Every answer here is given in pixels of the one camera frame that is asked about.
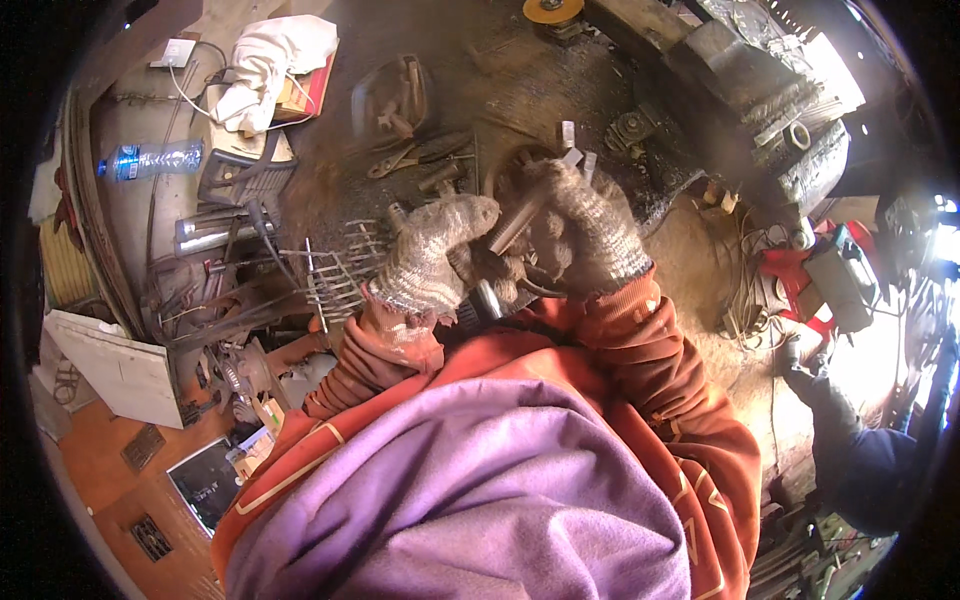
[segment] grinding disc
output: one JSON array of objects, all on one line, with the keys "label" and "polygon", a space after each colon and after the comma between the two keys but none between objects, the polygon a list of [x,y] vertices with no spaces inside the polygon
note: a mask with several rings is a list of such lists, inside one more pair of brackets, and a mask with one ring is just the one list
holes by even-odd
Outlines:
[{"label": "grinding disc", "polygon": [[575,17],[584,9],[584,0],[563,0],[555,11],[546,11],[540,5],[540,0],[527,0],[523,3],[523,16],[534,23],[542,25],[556,25]]}]

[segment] white towel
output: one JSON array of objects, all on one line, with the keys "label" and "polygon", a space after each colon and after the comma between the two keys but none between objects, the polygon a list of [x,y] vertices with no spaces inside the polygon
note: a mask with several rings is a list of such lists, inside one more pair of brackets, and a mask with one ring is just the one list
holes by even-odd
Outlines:
[{"label": "white towel", "polygon": [[236,81],[211,116],[228,132],[266,131],[287,73],[326,65],[337,47],[337,26],[312,14],[252,23],[233,46]]}]

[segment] person's arm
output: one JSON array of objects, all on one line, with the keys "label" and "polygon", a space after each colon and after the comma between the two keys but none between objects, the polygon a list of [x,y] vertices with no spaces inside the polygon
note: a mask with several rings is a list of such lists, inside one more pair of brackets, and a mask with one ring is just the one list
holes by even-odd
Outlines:
[{"label": "person's arm", "polygon": [[[588,301],[576,333],[680,463],[683,481],[674,473],[651,475],[692,530],[687,542],[699,544],[701,561],[707,548],[716,555],[722,575],[700,573],[700,591],[717,581],[725,582],[727,594],[745,591],[759,539],[759,447],[726,393],[708,381],[700,353],[680,331],[673,301],[660,295],[652,270]],[[691,562],[697,584],[694,554]]]},{"label": "person's arm", "polygon": [[372,298],[366,286],[363,291],[367,303],[344,324],[336,366],[303,402],[315,419],[329,419],[418,372],[444,365],[444,347],[433,335],[436,318],[408,326],[404,314]]},{"label": "person's arm", "polygon": [[387,264],[363,287],[363,312],[345,323],[337,365],[307,395],[308,416],[329,419],[444,365],[433,328],[467,295],[446,254],[489,231],[498,215],[496,201],[466,195],[410,214]]},{"label": "person's arm", "polygon": [[527,171],[550,185],[553,207],[572,226],[564,281],[578,299],[547,304],[537,316],[572,329],[616,382],[619,396],[604,416],[671,498],[687,534],[694,595],[742,595],[759,538],[756,439],[708,381],[673,302],[660,295],[619,186],[594,175],[590,189],[559,161]]}]

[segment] pliers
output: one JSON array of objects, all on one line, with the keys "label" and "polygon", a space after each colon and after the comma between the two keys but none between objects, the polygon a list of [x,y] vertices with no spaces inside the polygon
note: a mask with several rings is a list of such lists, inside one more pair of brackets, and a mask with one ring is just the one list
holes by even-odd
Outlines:
[{"label": "pliers", "polygon": [[453,156],[453,153],[466,147],[472,140],[473,136],[470,132],[455,132],[441,135],[423,144],[414,142],[395,155],[374,164],[367,172],[367,177],[378,180],[387,177],[397,169]]}]

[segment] white cable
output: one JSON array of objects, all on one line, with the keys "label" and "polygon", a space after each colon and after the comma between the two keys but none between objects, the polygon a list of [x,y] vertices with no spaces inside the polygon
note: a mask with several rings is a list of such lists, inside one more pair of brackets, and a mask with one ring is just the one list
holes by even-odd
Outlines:
[{"label": "white cable", "polygon": [[[313,101],[313,98],[310,97],[310,94],[306,93],[306,91],[303,89],[303,86],[300,85],[300,82],[297,81],[297,78],[294,77],[293,75],[291,75],[290,73],[287,73],[286,76],[290,78],[290,81],[294,83],[294,85],[297,87],[297,89],[300,91],[300,93],[303,94],[304,96],[306,96],[307,102],[310,103],[310,105],[313,107],[313,109],[316,109],[316,108],[317,108],[317,103],[315,103],[315,102]],[[306,115],[305,117],[303,117],[303,118],[302,118],[301,120],[299,120],[299,121],[291,121],[290,123],[281,123],[280,125],[274,125],[273,127],[268,127],[268,128],[267,128],[267,131],[270,131],[270,130],[278,130],[278,129],[280,129],[281,127],[286,127],[286,126],[288,126],[288,125],[299,125],[300,123],[305,123],[306,121],[312,119],[314,116],[315,116],[315,115],[311,113],[311,114]]]},{"label": "white cable", "polygon": [[197,105],[193,104],[193,101],[190,100],[190,98],[187,97],[186,93],[180,88],[180,84],[177,83],[177,76],[174,75],[174,65],[173,65],[173,64],[167,64],[167,66],[170,67],[170,79],[174,80],[174,85],[177,87],[177,91],[180,93],[180,96],[183,97],[183,100],[186,100],[188,103],[190,103],[190,106],[193,107],[194,110],[196,110],[197,112],[199,112],[199,113],[201,113],[201,114],[205,114],[206,116],[208,116],[208,117],[210,117],[210,118],[212,119],[213,117],[210,116],[210,113],[209,113],[209,112],[207,112],[206,110],[203,110],[202,108],[200,108],[200,107],[198,107]]},{"label": "white cable", "polygon": [[[193,101],[190,100],[190,98],[186,95],[186,93],[183,91],[183,89],[180,88],[180,84],[177,83],[177,76],[174,75],[174,65],[168,64],[167,66],[170,67],[170,79],[174,80],[174,85],[177,87],[177,91],[180,93],[180,96],[183,97],[183,100],[186,100],[186,101],[190,104],[190,106],[193,107],[194,110],[196,110],[196,111],[199,112],[200,114],[203,114],[203,115],[209,117],[210,120],[212,120],[212,121],[216,121],[216,119],[213,118],[213,115],[211,115],[209,112],[207,112],[206,110],[203,110],[202,108],[200,108],[200,107],[198,107],[197,105],[193,104]],[[317,103],[313,101],[313,98],[310,97],[310,94],[306,93],[306,90],[303,89],[303,86],[300,85],[300,82],[297,81],[297,78],[295,78],[295,77],[294,77],[293,75],[291,75],[290,73],[286,73],[286,76],[290,78],[290,81],[294,83],[294,85],[297,87],[297,89],[300,91],[300,93],[303,94],[303,95],[306,97],[306,100],[307,100],[307,102],[310,103],[311,107],[312,107],[313,109],[316,109],[316,108],[317,108]],[[306,121],[310,120],[310,119],[313,118],[314,116],[316,116],[316,115],[314,115],[313,113],[310,113],[310,114],[307,114],[305,117],[303,117],[303,118],[302,118],[301,120],[299,120],[299,121],[291,121],[290,123],[281,123],[280,125],[274,125],[273,127],[268,127],[265,131],[268,132],[268,131],[271,131],[271,130],[278,130],[278,129],[280,129],[281,127],[287,127],[288,125],[298,125],[298,124],[300,124],[300,123],[305,123]]]}]

